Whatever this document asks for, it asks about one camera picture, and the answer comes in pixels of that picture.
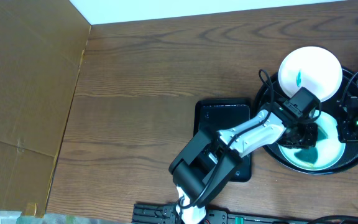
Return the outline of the green yellow sponge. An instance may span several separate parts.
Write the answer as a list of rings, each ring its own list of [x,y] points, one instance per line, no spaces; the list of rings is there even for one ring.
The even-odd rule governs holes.
[[[303,129],[303,135],[296,148],[292,149],[294,156],[301,162],[315,164],[325,140],[328,140],[328,135],[320,126],[316,123],[308,124]]]

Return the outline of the pale green plate front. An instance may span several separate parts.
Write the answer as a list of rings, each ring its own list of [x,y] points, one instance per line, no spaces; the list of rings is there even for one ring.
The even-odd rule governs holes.
[[[319,150],[319,157],[315,164],[301,162],[294,156],[292,149],[278,145],[284,158],[297,168],[310,171],[327,169],[335,165],[344,154],[346,144],[338,140],[337,121],[335,118],[328,113],[322,112],[315,123],[328,135],[328,140],[323,142],[323,147]]]

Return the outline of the white plate green stain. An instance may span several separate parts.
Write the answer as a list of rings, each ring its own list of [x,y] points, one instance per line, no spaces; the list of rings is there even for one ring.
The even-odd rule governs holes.
[[[289,97],[305,87],[324,102],[341,86],[342,67],[330,51],[315,46],[302,47],[283,59],[278,70],[278,82]]]

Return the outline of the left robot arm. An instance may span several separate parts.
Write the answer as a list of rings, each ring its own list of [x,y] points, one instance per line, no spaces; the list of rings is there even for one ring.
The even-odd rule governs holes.
[[[292,145],[315,145],[298,138],[298,127],[312,125],[318,119],[320,101],[292,98],[282,105],[273,102],[261,107],[257,115],[234,128],[219,130],[215,136],[199,131],[170,164],[168,170],[179,193],[175,207],[185,223],[199,223],[206,217],[210,203],[234,176],[243,157],[264,145],[287,140]],[[205,177],[191,167],[197,156],[208,149],[222,149],[221,157]]]

